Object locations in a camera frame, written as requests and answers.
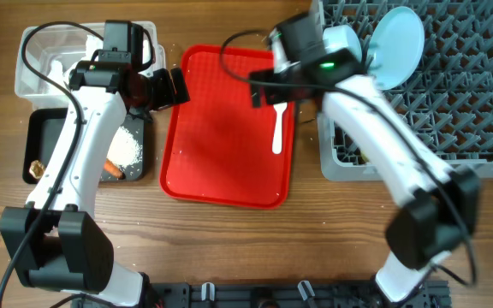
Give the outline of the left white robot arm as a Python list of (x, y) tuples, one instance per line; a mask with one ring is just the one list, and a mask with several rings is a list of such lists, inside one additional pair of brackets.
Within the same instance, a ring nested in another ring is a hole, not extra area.
[(0, 234), (10, 256), (0, 282), (64, 292), (68, 300), (108, 307), (160, 307), (149, 277), (120, 265), (94, 219), (96, 192), (110, 145), (127, 116), (183, 104), (178, 68), (146, 76), (155, 58), (150, 34), (131, 21), (107, 21), (102, 47), (71, 70), (59, 90), (69, 106), (50, 161), (22, 207), (7, 207)]

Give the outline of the pile of white rice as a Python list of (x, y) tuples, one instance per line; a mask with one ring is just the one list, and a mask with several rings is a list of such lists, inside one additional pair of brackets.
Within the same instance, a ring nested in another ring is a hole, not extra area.
[(135, 137), (136, 134), (127, 128), (119, 127), (110, 144), (107, 158), (122, 169), (139, 163), (143, 148)]

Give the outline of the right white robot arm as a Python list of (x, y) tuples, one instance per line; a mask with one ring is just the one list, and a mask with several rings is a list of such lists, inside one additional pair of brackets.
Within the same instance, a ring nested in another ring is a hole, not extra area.
[(322, 114), (365, 153), (399, 208), (385, 231), (390, 254), (375, 276), (382, 297), (405, 303), (460, 245), (475, 272), (475, 172), (456, 169), (431, 151), (395, 112), (360, 57), (350, 47), (333, 47), (309, 14), (276, 24), (268, 39), (274, 67), (249, 74), (253, 106), (320, 98)]

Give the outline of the white plastic spoon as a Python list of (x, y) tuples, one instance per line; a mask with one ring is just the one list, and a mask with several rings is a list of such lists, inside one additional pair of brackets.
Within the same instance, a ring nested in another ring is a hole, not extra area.
[(288, 104), (286, 102), (273, 105), (276, 112), (276, 123), (272, 140), (272, 152), (276, 155), (282, 152), (282, 120), (287, 107)]

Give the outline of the light blue plate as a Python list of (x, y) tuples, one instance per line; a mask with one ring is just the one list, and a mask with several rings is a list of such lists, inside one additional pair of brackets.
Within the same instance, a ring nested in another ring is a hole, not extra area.
[(391, 9), (371, 36), (366, 64), (377, 88), (390, 90), (407, 81), (419, 65), (425, 31), (419, 16), (410, 8)]

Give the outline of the light blue small bowl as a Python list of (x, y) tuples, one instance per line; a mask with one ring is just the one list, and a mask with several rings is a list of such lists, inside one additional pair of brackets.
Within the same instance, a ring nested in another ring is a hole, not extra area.
[(328, 54), (349, 50), (358, 62), (362, 60), (362, 48), (356, 32), (349, 25), (328, 27), (323, 31), (324, 48)]

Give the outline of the small brown food scrap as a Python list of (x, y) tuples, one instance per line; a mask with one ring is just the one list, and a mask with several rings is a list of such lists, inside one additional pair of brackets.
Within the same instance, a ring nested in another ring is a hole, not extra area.
[(33, 179), (40, 180), (45, 173), (45, 166), (39, 160), (34, 160), (30, 164), (28, 173)]

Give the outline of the orange carrot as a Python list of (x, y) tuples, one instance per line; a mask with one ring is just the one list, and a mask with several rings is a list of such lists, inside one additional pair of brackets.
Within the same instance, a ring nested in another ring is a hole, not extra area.
[(113, 177), (117, 178), (118, 180), (123, 180), (125, 178), (125, 175), (123, 172), (115, 165), (113, 162), (111, 162), (109, 159), (105, 160), (104, 163), (104, 171), (112, 175)]

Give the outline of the white paper towel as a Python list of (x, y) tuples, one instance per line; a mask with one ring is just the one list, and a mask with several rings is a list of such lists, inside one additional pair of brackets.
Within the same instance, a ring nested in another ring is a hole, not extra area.
[(92, 58), (92, 54), (96, 50), (101, 50), (103, 48), (103, 41), (96, 36), (90, 34), (87, 35), (85, 42), (85, 55), (81, 58), (82, 61), (88, 61)]

